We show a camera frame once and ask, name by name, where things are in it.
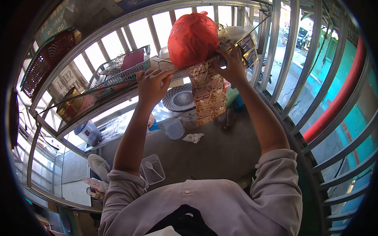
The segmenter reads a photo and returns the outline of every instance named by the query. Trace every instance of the red plastic bag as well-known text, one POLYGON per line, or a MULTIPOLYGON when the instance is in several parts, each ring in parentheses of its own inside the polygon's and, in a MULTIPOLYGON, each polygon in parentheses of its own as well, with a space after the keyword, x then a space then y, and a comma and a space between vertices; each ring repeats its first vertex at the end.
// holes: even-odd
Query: red plastic bag
POLYGON ((172 26, 168 51, 177 68, 185 68, 206 60, 219 44, 218 28, 208 13, 181 16, 172 26))

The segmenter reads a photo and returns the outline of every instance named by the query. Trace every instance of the white shirt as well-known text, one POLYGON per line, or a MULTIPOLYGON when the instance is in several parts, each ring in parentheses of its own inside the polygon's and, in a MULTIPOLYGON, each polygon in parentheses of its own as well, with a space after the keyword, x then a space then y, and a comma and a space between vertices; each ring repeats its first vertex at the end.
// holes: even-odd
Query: white shirt
POLYGON ((296 156, 288 149, 262 155, 249 195, 226 179, 187 180, 144 193, 140 177, 112 170, 99 235, 145 235, 183 204, 198 209, 219 236, 297 235, 302 193, 296 156))

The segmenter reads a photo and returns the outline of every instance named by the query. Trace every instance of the blue plastic basket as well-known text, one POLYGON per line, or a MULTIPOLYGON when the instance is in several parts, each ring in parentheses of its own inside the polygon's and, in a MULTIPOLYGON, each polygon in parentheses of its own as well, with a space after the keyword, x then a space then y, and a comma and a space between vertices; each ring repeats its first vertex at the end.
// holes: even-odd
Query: blue plastic basket
MULTIPOLYGON (((107 87, 107 86, 110 86, 112 84, 116 84, 116 83, 127 81, 127 80, 134 80, 134 79, 136 79, 136 74, 139 71, 147 71, 150 68, 150 45, 144 46, 144 47, 139 48, 137 50, 140 50, 140 49, 143 49, 144 55, 147 56, 144 62, 141 62, 141 63, 137 64, 136 66, 131 67, 131 68, 125 70, 125 71, 121 71, 120 73, 118 73, 114 76, 104 75, 104 74, 100 74, 100 73, 102 71, 104 71, 105 69, 107 69, 108 67, 112 66, 112 65, 122 65, 123 64, 123 58, 127 54, 121 55, 121 56, 111 60, 110 62, 102 64, 97 69, 97 71, 94 73, 94 75, 92 76, 90 83, 88 85, 87 91, 107 87)), ((117 91, 117 90, 119 90, 119 89, 121 89, 121 88, 123 88, 127 85, 129 85, 129 84, 125 83, 123 85, 115 86, 115 87, 112 87, 112 88, 109 88, 109 89, 104 89, 104 90, 101 90, 97 93, 93 93, 93 95, 96 98, 100 99, 100 98, 103 98, 103 97, 111 94, 112 92, 117 91)))

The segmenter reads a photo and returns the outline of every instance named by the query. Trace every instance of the person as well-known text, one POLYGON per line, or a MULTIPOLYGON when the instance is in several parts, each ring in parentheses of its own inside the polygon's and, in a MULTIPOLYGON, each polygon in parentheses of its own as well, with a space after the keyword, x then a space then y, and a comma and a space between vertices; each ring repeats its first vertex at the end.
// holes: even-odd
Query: person
POLYGON ((248 83, 241 52, 217 50, 227 68, 214 70, 240 92, 261 145, 249 196, 226 179, 186 180, 144 193, 139 176, 147 121, 173 71, 137 74, 139 102, 108 174, 99 235, 297 235, 302 219, 296 153, 280 122, 248 83))

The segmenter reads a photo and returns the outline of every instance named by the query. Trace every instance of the crumpled tissue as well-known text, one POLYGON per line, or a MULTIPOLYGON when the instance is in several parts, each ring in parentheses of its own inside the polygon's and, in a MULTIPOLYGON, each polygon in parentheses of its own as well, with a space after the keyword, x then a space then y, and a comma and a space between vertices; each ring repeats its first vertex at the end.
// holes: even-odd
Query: crumpled tissue
POLYGON ((202 134, 202 133, 188 134, 187 136, 185 136, 185 138, 183 138, 183 140, 188 141, 188 142, 192 142, 192 143, 198 143, 202 136, 205 136, 205 135, 202 134))

